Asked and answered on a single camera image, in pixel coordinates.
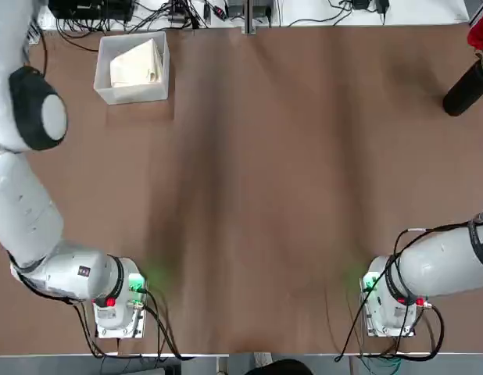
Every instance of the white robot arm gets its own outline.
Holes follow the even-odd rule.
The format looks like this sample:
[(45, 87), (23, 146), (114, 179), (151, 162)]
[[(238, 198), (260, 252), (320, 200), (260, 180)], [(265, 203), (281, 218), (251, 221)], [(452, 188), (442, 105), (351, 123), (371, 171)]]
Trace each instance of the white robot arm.
[(36, 291), (93, 300), (100, 337), (141, 337), (144, 312), (130, 303), (142, 299), (135, 292), (144, 287), (138, 268), (64, 241), (63, 218), (23, 154), (55, 147), (67, 131), (63, 101), (23, 61), (37, 7), (0, 1), (0, 243), (13, 275)]
[(399, 272), (392, 257), (371, 263), (361, 280), (363, 297), (374, 286), (365, 304), (370, 336), (413, 334), (416, 305), (426, 298), (483, 288), (483, 213), (455, 227), (403, 251)]

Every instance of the white plastic bin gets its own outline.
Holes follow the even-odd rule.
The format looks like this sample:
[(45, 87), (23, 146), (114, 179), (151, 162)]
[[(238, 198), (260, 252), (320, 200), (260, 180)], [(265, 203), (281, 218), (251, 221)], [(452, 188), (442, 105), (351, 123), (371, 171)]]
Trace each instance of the white plastic bin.
[[(150, 39), (154, 39), (163, 64), (163, 79), (156, 84), (139, 84), (127, 87), (111, 87), (109, 63), (133, 47), (137, 47)], [(113, 35), (102, 37), (99, 43), (98, 64), (95, 69), (94, 90), (106, 103), (124, 104), (137, 102), (153, 102), (167, 100), (169, 97), (170, 56), (166, 35), (157, 33)]]

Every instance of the wire bundle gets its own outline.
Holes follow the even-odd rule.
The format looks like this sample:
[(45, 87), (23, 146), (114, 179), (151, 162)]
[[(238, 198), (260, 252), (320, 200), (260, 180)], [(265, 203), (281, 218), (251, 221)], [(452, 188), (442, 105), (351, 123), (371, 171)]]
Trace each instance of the wire bundle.
[[(396, 238), (396, 241), (395, 241), (395, 246), (394, 246), (394, 249), (393, 249), (393, 255), (390, 258), (390, 260), (388, 260), (386, 262), (386, 266), (385, 266), (384, 270), (381, 272), (381, 274), (379, 275), (379, 278), (376, 279), (376, 281), (372, 285), (371, 289), (367, 292), (366, 297), (363, 298), (363, 301), (360, 303), (360, 307), (358, 308), (356, 316), (352, 320), (352, 326), (351, 326), (351, 329), (349, 330), (348, 336), (345, 340), (342, 352), (340, 353), (340, 355), (335, 357), (335, 362), (339, 362), (344, 357), (345, 350), (347, 348), (347, 345), (349, 343), (349, 340), (351, 338), (353, 331), (356, 333), (356, 322), (358, 321), (360, 314), (363, 311), (363, 309), (364, 309), (364, 307), (367, 303), (368, 298), (370, 297), (371, 293), (374, 291), (375, 286), (378, 284), (378, 282), (382, 279), (382, 277), (385, 277), (385, 274), (388, 272), (388, 269), (390, 269), (393, 265), (395, 265), (395, 268), (396, 268), (396, 271), (398, 273), (400, 282), (401, 282), (402, 286), (405, 288), (406, 293), (409, 296), (413, 296), (413, 294), (408, 290), (405, 283), (403, 282), (403, 278), (401, 276), (401, 272), (400, 272), (400, 268), (399, 268), (399, 264), (400, 264), (400, 261), (401, 261), (401, 255), (403, 254), (403, 252), (405, 250), (407, 250), (410, 246), (412, 246), (413, 244), (415, 244), (416, 242), (418, 242), (422, 238), (427, 237), (430, 234), (444, 233), (444, 232), (447, 232), (447, 231), (450, 231), (450, 230), (467, 227), (467, 225), (468, 225), (468, 222), (463, 222), (463, 223), (446, 224), (446, 225), (442, 225), (442, 226), (439, 226), (439, 227), (428, 228), (428, 229), (426, 229), (426, 228), (423, 228), (423, 229), (405, 229), (398, 235), (398, 237)], [(483, 226), (483, 221), (476, 223), (476, 226), (477, 227)], [(408, 234), (409, 232), (414, 232), (414, 231), (422, 231), (423, 233), (416, 236), (412, 241), (410, 241), (407, 245), (405, 245), (402, 248), (401, 251), (398, 252), (398, 244), (399, 244), (399, 241), (401, 240), (402, 236), (405, 235), (405, 234)], [(389, 361), (390, 363), (392, 363), (392, 361), (399, 361), (400, 359), (405, 359), (405, 360), (414, 361), (414, 362), (425, 362), (425, 361), (433, 359), (439, 353), (439, 351), (442, 348), (443, 340), (444, 340), (444, 337), (445, 337), (445, 322), (444, 322), (444, 319), (443, 319), (441, 312), (439, 311), (439, 309), (436, 306), (431, 305), (430, 309), (432, 311), (434, 311), (436, 316), (438, 317), (438, 320), (439, 320), (439, 323), (440, 323), (440, 335), (439, 335), (437, 344), (434, 345), (431, 348), (431, 352), (430, 352), (429, 355), (426, 355), (426, 356), (411, 356), (411, 355), (398, 354), (401, 339), (403, 337), (410, 336), (410, 334), (415, 329), (415, 326), (420, 322), (420, 319), (422, 318), (422, 316), (424, 314), (424, 309), (422, 309), (420, 311), (419, 315), (417, 316), (414, 324), (412, 325), (410, 332), (408, 332), (407, 334), (405, 334), (403, 336), (402, 332), (403, 332), (403, 329), (405, 327), (406, 318), (407, 318), (407, 315), (408, 315), (408, 308), (407, 308), (406, 311), (405, 311), (403, 324), (402, 324), (402, 327), (401, 327), (401, 330), (400, 330), (400, 335), (395, 340), (394, 345), (392, 345), (390, 348), (386, 349), (385, 351), (383, 351), (379, 355), (364, 355), (362, 352), (360, 352), (360, 359), (362, 359), (362, 357), (366, 357), (366, 358), (369, 358), (369, 359), (383, 359), (383, 360)], [(389, 354), (389, 352), (393, 349), (395, 349), (394, 354)]]
[(155, 22), (159, 18), (168, 16), (170, 12), (173, 11), (174, 9), (180, 9), (186, 14), (185, 21), (181, 26), (163, 27), (161, 29), (158, 29), (157, 31), (182, 30), (190, 26), (192, 29), (199, 29), (201, 27), (200, 23), (202, 23), (205, 28), (208, 28), (203, 18), (196, 11), (191, 0), (171, 0), (170, 2), (166, 2), (162, 4), (158, 9), (150, 9), (142, 5), (140, 2), (135, 2), (135, 4), (150, 12), (150, 14), (147, 15), (145, 18), (140, 18), (134, 15), (135, 18), (139, 19), (139, 22), (135, 25), (129, 25), (128, 23), (122, 23), (118, 20), (109, 20), (109, 19), (98, 20), (97, 23), (95, 20), (87, 21), (87, 20), (57, 19), (55, 21), (55, 28), (59, 32), (59, 35), (61, 36), (61, 38), (64, 39), (64, 41), (88, 52), (97, 52), (98, 50), (84, 47), (83, 45), (79, 45), (73, 40), (83, 39), (95, 33), (103, 33), (104, 35), (106, 35), (108, 32), (111, 31), (110, 21), (114, 21), (122, 25), (123, 31), (126, 34), (132, 34), (136, 31), (143, 30), (144, 28), (146, 28), (147, 31), (150, 31), (150, 28), (153, 22)]
[[(323, 20), (315, 20), (315, 19), (310, 19), (310, 18), (302, 18), (300, 20), (296, 20), (292, 23), (290, 23), (287, 27), (292, 27), (293, 25), (295, 25), (296, 23), (299, 23), (299, 22), (318, 22), (318, 23), (323, 23), (323, 22), (328, 22), (328, 21), (333, 21), (333, 20), (336, 20), (333, 25), (334, 26), (337, 26), (340, 24), (341, 21), (343, 21), (345, 18), (351, 16), (352, 14), (352, 0), (341, 0), (338, 5), (333, 5), (331, 3), (331, 0), (328, 0), (328, 4), (330, 5), (330, 7), (332, 8), (335, 8), (335, 9), (339, 9), (340, 12), (337, 13), (335, 16), (333, 17), (330, 17), (330, 18), (325, 18)], [(372, 9), (365, 9), (367, 12), (369, 13), (375, 13), (376, 11), (375, 10), (372, 10)]]

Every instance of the cable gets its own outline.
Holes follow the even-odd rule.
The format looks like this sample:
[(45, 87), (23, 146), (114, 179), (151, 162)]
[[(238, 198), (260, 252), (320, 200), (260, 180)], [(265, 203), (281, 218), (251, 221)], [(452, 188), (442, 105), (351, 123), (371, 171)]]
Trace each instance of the cable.
[(439, 351), (443, 346), (443, 340), (445, 339), (445, 321), (443, 319), (443, 315), (441, 314), (441, 312), (436, 306), (433, 305), (431, 307), (431, 310), (435, 312), (440, 324), (439, 338), (438, 338), (438, 343), (436, 344), (436, 347), (433, 350), (431, 350), (431, 353), (429, 355), (426, 355), (423, 357), (397, 354), (397, 355), (394, 355), (396, 358), (405, 359), (407, 361), (412, 361), (412, 362), (426, 362), (433, 359), (439, 353)]
[(345, 10), (348, 10), (348, 11), (350, 10), (350, 9), (346, 9), (345, 7), (342, 7), (342, 8), (341, 7), (337, 7), (336, 5), (333, 5), (332, 8), (340, 8), (341, 11), (338, 14), (336, 14), (335, 16), (333, 16), (333, 17), (331, 17), (331, 18), (325, 18), (323, 20), (314, 20), (314, 19), (311, 19), (311, 18), (302, 18), (300, 20), (295, 20), (292, 23), (290, 23), (287, 27), (292, 27), (293, 25), (295, 25), (298, 22), (318, 22), (318, 23), (323, 23), (323, 22), (327, 22), (327, 21), (332, 21), (332, 20), (335, 20), (337, 17), (339, 17), (342, 14), (342, 12), (344, 12)]
[(335, 23), (334, 23), (334, 26), (337, 26), (339, 24), (339, 22), (341, 22), (344, 18), (347, 18), (349, 16), (351, 16), (351, 13), (352, 13), (352, 10), (349, 10), (349, 13), (346, 14), (345, 16), (343, 16), (340, 20), (337, 20)]
[(281, 27), (281, 10), (280, 10), (280, 0), (276, 0), (276, 4), (277, 4), (277, 7), (278, 7), (278, 20), (279, 20), (279, 27)]
[(151, 308), (149, 308), (149, 306), (145, 305), (144, 309), (151, 314), (151, 316), (153, 317), (153, 319), (155, 319), (155, 321), (157, 322), (158, 326), (159, 326), (159, 329), (162, 331), (164, 337), (165, 337), (165, 340), (166, 340), (166, 343), (167, 345), (169, 345), (169, 348), (170, 350), (172, 351), (172, 354), (174, 354), (174, 357), (176, 357), (177, 359), (179, 359), (180, 361), (188, 361), (188, 360), (191, 360), (193, 359), (194, 357), (183, 357), (179, 351), (177, 350), (175, 344), (172, 342), (172, 340), (170, 339), (169, 337), (169, 334), (167, 333), (167, 329), (163, 326), (163, 323), (162, 321), (159, 319), (158, 315), (156, 314), (156, 312), (154, 312)]
[(31, 22), (35, 31), (40, 34), (41, 45), (44, 48), (44, 69), (41, 72), (41, 76), (45, 78), (45, 76), (47, 75), (48, 51), (47, 51), (47, 44), (45, 43), (44, 31), (41, 29), (37, 20), (32, 19)]
[(92, 49), (92, 48), (87, 48), (87, 47), (84, 47), (83, 45), (78, 45), (77, 43), (74, 43), (72, 42), (71, 40), (69, 40), (65, 35), (64, 35), (64, 31), (60, 29), (59, 27), (59, 19), (56, 20), (56, 23), (55, 23), (55, 27), (57, 28), (57, 31), (59, 32), (59, 36), (64, 39), (65, 41), (67, 41), (69, 44), (71, 45), (74, 45), (75, 47), (78, 47), (78, 48), (81, 48), (85, 51), (88, 51), (88, 52), (98, 52), (97, 49)]

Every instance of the black cable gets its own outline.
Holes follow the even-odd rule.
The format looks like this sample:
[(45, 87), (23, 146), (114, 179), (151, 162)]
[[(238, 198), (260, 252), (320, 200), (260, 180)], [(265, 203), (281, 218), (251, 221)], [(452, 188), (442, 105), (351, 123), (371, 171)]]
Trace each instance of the black cable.
[(33, 24), (33, 28), (36, 29), (37, 33), (40, 34), (41, 45), (44, 49), (44, 69), (41, 72), (41, 76), (45, 78), (45, 76), (47, 75), (47, 65), (48, 65), (47, 43), (45, 43), (44, 31), (41, 29), (37, 20), (33, 19), (32, 24)]
[(81, 48), (85, 51), (88, 51), (88, 52), (98, 52), (97, 49), (92, 49), (92, 48), (87, 48), (87, 47), (84, 47), (83, 45), (78, 45), (77, 43), (74, 43), (72, 42), (70, 39), (68, 39), (65, 35), (64, 35), (64, 31), (60, 29), (59, 27), (59, 20), (56, 20), (56, 23), (55, 23), (55, 27), (57, 28), (57, 31), (59, 32), (59, 36), (64, 39), (66, 42), (68, 42), (69, 44), (71, 45), (74, 45), (75, 47), (78, 47), (78, 48)]
[(156, 322), (158, 323), (159, 329), (162, 331), (162, 333), (163, 333), (163, 335), (165, 337), (166, 343), (167, 343), (167, 345), (169, 345), (169, 348), (172, 351), (172, 354), (174, 354), (174, 357), (176, 357), (180, 361), (189, 361), (191, 359), (194, 359), (194, 357), (183, 357), (179, 353), (179, 351), (177, 350), (177, 347), (175, 346), (175, 344), (170, 339), (169, 334), (167, 333), (167, 329), (163, 326), (162, 321), (159, 319), (159, 317), (156, 315), (156, 313), (149, 306), (147, 306), (147, 305), (145, 305), (144, 308), (145, 308), (145, 310), (148, 313), (151, 314), (151, 316), (153, 317), (153, 319), (155, 319)]
[(276, 4), (277, 4), (277, 7), (278, 7), (278, 19), (279, 19), (279, 27), (281, 27), (281, 10), (280, 10), (280, 0), (276, 0)]
[[(159, 319), (158, 303), (156, 303), (155, 296), (150, 291), (144, 290), (144, 292), (152, 300), (153, 305), (155, 306), (156, 318)], [(158, 334), (157, 334), (157, 336), (158, 336), (158, 346), (157, 346), (157, 353), (156, 353), (157, 354), (156, 364), (157, 364), (158, 362), (162, 362), (161, 361), (161, 358), (160, 358), (161, 355), (162, 355), (162, 353), (160, 351), (160, 329), (159, 329), (159, 325), (158, 324), (156, 325), (156, 330), (158, 331)]]
[(287, 27), (292, 27), (293, 25), (295, 25), (298, 22), (318, 22), (318, 23), (323, 23), (323, 22), (327, 22), (327, 21), (332, 21), (332, 20), (335, 20), (337, 17), (339, 17), (342, 14), (342, 12), (344, 12), (345, 10), (349, 10), (349, 9), (346, 9), (345, 7), (344, 8), (341, 8), (341, 11), (338, 14), (336, 14), (335, 16), (333, 16), (331, 18), (325, 18), (323, 20), (314, 20), (314, 19), (311, 19), (311, 18), (302, 18), (300, 20), (295, 20), (292, 23), (290, 23)]
[(436, 316), (438, 317), (439, 324), (440, 324), (439, 338), (438, 338), (438, 343), (436, 344), (436, 347), (433, 350), (431, 350), (431, 353), (429, 355), (426, 355), (423, 357), (416, 357), (416, 356), (403, 355), (403, 354), (397, 354), (397, 355), (394, 355), (393, 357), (405, 359), (406, 361), (412, 361), (412, 362), (426, 362), (433, 359), (439, 353), (439, 351), (442, 349), (442, 346), (443, 346), (443, 340), (445, 340), (445, 321), (443, 319), (443, 315), (441, 314), (441, 312), (436, 306), (433, 305), (431, 307), (431, 310), (433, 310), (436, 313)]
[(399, 345), (401, 344), (401, 337), (403, 335), (403, 331), (405, 330), (406, 318), (408, 318), (408, 308), (409, 308), (409, 306), (407, 306), (405, 308), (405, 316), (403, 317), (403, 323), (402, 323), (401, 328), (399, 330), (398, 340), (396, 341), (395, 355), (398, 354)]
[(340, 20), (337, 20), (335, 23), (334, 23), (334, 26), (337, 26), (339, 24), (339, 22), (341, 22), (343, 19), (351, 16), (351, 13), (352, 13), (352, 10), (349, 10), (349, 13), (346, 14), (345, 16), (343, 16)]

